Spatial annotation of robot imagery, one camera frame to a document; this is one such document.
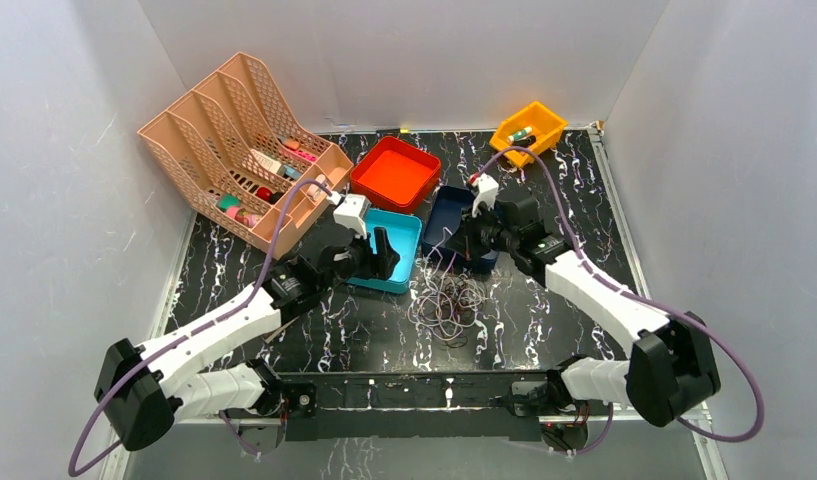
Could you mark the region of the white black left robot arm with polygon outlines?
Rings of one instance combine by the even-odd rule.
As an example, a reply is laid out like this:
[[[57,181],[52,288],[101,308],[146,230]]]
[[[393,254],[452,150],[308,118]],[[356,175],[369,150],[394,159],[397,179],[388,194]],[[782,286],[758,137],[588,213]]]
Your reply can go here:
[[[230,410],[274,416],[292,409],[299,390],[287,388],[262,360],[209,371],[248,341],[278,331],[352,278],[387,280],[401,259],[383,227],[368,238],[343,230],[314,256],[288,254],[262,282],[162,337],[107,351],[95,397],[127,451],[144,449],[176,423]]]

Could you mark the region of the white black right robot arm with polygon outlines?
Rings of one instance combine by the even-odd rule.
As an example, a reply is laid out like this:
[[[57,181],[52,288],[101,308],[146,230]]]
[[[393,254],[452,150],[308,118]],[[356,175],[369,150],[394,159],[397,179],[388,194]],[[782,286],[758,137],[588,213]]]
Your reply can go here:
[[[587,266],[550,229],[535,200],[463,208],[446,246],[466,259],[508,254],[521,273],[572,302],[623,348],[624,361],[574,356],[550,368],[545,384],[526,395],[539,405],[571,414],[599,400],[631,406],[664,427],[720,391],[710,340],[676,316],[630,299],[624,285]]]

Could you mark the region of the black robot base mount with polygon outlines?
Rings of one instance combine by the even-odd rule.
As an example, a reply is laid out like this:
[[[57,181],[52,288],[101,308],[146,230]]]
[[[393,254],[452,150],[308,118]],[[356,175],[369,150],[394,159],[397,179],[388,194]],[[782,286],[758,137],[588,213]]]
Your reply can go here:
[[[276,426],[286,442],[379,438],[501,437],[584,446],[600,401],[558,404],[543,371],[283,373],[282,390],[259,412],[232,408],[247,438]]]

